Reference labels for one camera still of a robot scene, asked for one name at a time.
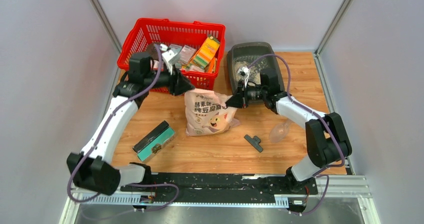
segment black and teal box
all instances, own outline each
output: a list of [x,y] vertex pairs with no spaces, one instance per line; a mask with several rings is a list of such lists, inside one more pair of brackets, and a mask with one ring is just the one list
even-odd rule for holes
[[165,120],[139,141],[132,149],[138,159],[148,162],[175,137],[175,131]]

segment wooden tabletop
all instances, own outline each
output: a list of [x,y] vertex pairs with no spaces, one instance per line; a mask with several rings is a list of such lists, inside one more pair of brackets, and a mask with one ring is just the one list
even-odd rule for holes
[[[296,99],[318,111],[328,112],[315,62],[310,52],[277,52],[289,64],[290,93]],[[214,91],[231,95],[226,74],[226,58],[222,58]],[[287,86],[287,70],[280,60],[279,68]],[[112,165],[126,166],[140,162],[133,146],[163,120],[176,136],[164,149],[149,160],[153,172],[175,173],[228,173],[228,174],[285,174],[286,169],[298,163],[306,154],[305,130],[293,123],[284,140],[269,141],[271,129],[286,120],[274,114],[263,104],[239,109],[235,118],[241,125],[225,133],[206,136],[186,136],[187,125],[183,96],[150,92],[141,108],[128,123],[115,149]],[[259,153],[244,136],[258,136],[263,152]],[[327,174],[346,174],[343,167],[327,170]]]

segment wooden surface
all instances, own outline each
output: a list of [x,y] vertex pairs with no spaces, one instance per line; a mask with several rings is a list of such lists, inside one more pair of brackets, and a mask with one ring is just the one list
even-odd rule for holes
[[[291,94],[300,102],[318,111],[328,112],[323,89],[310,52],[278,52],[289,64]],[[226,74],[227,63],[221,61],[214,91],[231,94]],[[284,85],[287,71],[279,61]],[[140,162],[132,147],[163,120],[176,131],[175,139],[146,164],[153,172],[176,173],[230,173],[230,174],[285,174],[286,169],[298,163],[306,153],[305,131],[292,124],[290,132],[279,143],[271,143],[271,129],[285,120],[268,110],[263,104],[239,109],[235,118],[241,125],[225,133],[206,136],[186,136],[186,114],[183,96],[150,92],[141,108],[128,123],[113,156],[112,165],[126,166]],[[245,139],[258,136],[263,152],[259,153]],[[327,174],[346,174],[343,167],[332,168]]]

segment transparent object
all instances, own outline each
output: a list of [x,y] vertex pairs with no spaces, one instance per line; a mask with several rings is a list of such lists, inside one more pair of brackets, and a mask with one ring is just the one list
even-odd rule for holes
[[277,124],[274,126],[274,128],[269,133],[269,140],[272,143],[278,143],[281,140],[283,140],[290,130],[290,125],[293,123],[292,120],[287,119],[286,121]]

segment gray floor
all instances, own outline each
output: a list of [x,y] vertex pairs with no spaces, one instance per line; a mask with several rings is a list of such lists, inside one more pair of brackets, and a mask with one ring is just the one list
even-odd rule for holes
[[[308,201],[308,209],[318,202]],[[126,205],[82,205],[79,211],[91,218],[104,218],[132,209]],[[314,213],[306,216],[288,214],[286,209],[249,207],[168,206],[154,212],[131,212],[112,219],[91,221],[78,215],[76,224],[363,224],[357,199],[326,198]]]

